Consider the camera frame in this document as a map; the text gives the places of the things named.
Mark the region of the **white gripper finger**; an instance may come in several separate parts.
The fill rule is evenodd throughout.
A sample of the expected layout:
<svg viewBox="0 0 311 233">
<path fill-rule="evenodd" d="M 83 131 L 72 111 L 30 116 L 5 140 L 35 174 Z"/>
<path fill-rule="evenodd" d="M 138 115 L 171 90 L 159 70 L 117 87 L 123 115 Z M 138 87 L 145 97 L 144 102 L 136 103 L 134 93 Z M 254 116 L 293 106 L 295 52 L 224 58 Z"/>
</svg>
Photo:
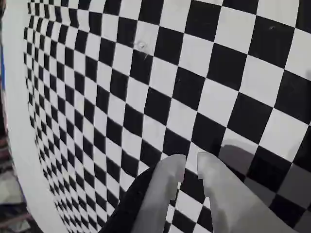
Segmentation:
<svg viewBox="0 0 311 233">
<path fill-rule="evenodd" d="M 209 198 L 215 233 L 293 233 L 219 158 L 197 154 L 198 177 Z"/>
</svg>

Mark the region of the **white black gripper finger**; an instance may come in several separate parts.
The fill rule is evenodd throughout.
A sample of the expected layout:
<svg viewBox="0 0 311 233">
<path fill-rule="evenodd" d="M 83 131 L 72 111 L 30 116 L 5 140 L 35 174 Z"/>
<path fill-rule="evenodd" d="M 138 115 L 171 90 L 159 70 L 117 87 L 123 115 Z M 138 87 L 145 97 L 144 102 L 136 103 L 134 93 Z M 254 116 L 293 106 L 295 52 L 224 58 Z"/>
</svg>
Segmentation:
<svg viewBox="0 0 311 233">
<path fill-rule="evenodd" d="M 162 233 L 185 164 L 185 155 L 174 154 L 137 176 L 100 232 Z"/>
</svg>

